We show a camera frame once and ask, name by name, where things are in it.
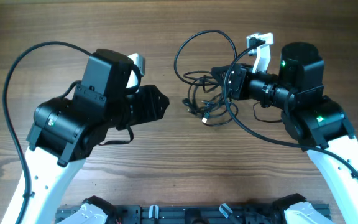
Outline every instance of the wooden table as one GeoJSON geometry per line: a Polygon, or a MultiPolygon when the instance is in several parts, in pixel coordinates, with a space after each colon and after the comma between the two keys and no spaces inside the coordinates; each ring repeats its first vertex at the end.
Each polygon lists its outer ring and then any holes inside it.
{"type": "MultiPolygon", "coordinates": [[[[324,92],[345,109],[358,138],[358,1],[1,5],[0,221],[22,172],[2,112],[2,84],[12,62],[26,48],[61,40],[89,51],[105,48],[144,55],[147,68],[142,84],[157,85],[170,98],[163,120],[133,127],[135,140],[130,145],[95,147],[62,204],[77,205],[97,195],[115,205],[217,205],[272,202],[298,192],[309,201],[329,203],[333,220],[342,223],[327,184],[300,149],[263,142],[234,123],[209,128],[186,111],[181,100],[188,85],[175,76],[173,57],[189,36],[206,29],[226,32],[238,51],[246,47],[247,35],[273,32],[271,72],[278,72],[285,44],[315,44],[326,63],[324,92]]],[[[178,69],[182,73],[209,70],[231,60],[226,40],[209,34],[188,45],[178,69]]],[[[72,49],[44,47],[19,64],[9,88],[9,109],[24,148],[35,108],[81,79],[86,62],[87,57],[72,49]]],[[[292,141],[283,124],[256,121],[253,103],[238,102],[240,120],[259,133],[292,141]]],[[[274,108],[257,111],[266,119],[279,117],[274,108]]],[[[112,130],[108,139],[112,138],[127,138],[127,133],[112,130]]]]}

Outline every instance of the wooden tabletop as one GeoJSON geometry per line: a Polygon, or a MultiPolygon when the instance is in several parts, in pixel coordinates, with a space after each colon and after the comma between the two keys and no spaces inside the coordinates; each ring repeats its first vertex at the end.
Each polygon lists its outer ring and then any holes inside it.
{"type": "MultiPolygon", "coordinates": [[[[235,123],[209,128],[182,104],[188,85],[173,72],[173,58],[189,36],[220,29],[245,49],[246,36],[273,32],[271,72],[280,49],[290,42],[315,44],[325,61],[325,94],[337,101],[358,138],[358,1],[146,1],[0,5],[0,221],[21,174],[16,149],[2,112],[2,85],[14,59],[49,40],[89,51],[105,48],[146,57],[142,84],[157,85],[170,99],[164,119],[134,126],[126,146],[95,147],[68,187],[61,204],[78,205],[97,195],[114,205],[219,205],[272,202],[296,192],[311,202],[329,203],[343,223],[323,177],[300,149],[256,139],[235,123]]],[[[198,37],[179,58],[181,73],[230,64],[232,52],[217,35],[198,37]]],[[[245,62],[253,63],[254,58],[245,62]]],[[[13,74],[9,110],[24,148],[33,112],[81,79],[87,57],[66,47],[44,47],[26,57],[13,74]]],[[[200,100],[210,96],[201,94],[200,100]]],[[[293,141],[283,124],[258,122],[253,100],[239,101],[239,119],[255,131],[293,141]]],[[[257,108],[276,119],[280,110],[257,108]]],[[[111,130],[107,139],[125,139],[111,130]]]]}

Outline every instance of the wood grain surface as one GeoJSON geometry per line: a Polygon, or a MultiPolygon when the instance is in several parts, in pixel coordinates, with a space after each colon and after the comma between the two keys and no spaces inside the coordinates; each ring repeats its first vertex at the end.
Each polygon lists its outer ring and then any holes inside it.
{"type": "MultiPolygon", "coordinates": [[[[327,184],[300,149],[263,142],[234,123],[209,128],[186,111],[181,100],[188,86],[175,76],[173,57],[189,36],[206,29],[226,32],[238,51],[246,47],[247,35],[273,32],[269,70],[275,73],[285,44],[315,44],[326,63],[324,92],[342,105],[358,137],[358,1],[0,5],[0,221],[22,172],[2,112],[2,85],[21,52],[40,42],[61,40],[89,51],[105,48],[144,55],[142,84],[157,85],[170,98],[163,120],[133,127],[135,139],[130,145],[95,147],[62,204],[78,205],[97,195],[115,205],[217,205],[272,202],[298,192],[309,201],[329,203],[333,220],[343,223],[327,184]]],[[[210,70],[231,60],[231,48],[223,37],[203,35],[183,50],[178,69],[210,70]]],[[[24,148],[35,108],[81,79],[86,62],[87,57],[75,50],[44,47],[19,64],[8,103],[24,148]]],[[[293,141],[283,124],[256,121],[253,103],[237,102],[240,120],[259,133],[293,141]]],[[[280,111],[258,108],[257,112],[261,118],[275,119],[280,111]]],[[[108,133],[108,139],[123,138],[126,132],[108,133]]]]}

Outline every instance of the cable connector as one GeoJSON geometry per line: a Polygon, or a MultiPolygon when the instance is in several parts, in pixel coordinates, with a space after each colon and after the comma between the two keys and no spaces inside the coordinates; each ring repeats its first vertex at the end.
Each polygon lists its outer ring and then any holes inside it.
{"type": "Polygon", "coordinates": [[[201,121],[205,124],[207,122],[208,118],[209,118],[209,113],[205,113],[204,118],[201,121]]]}

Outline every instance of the green led light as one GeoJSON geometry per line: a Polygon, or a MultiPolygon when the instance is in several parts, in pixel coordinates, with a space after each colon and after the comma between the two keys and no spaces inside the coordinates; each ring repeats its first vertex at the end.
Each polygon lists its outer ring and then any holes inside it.
{"type": "Polygon", "coordinates": [[[318,116],[316,119],[317,119],[318,122],[324,121],[324,118],[322,116],[318,116]]]}

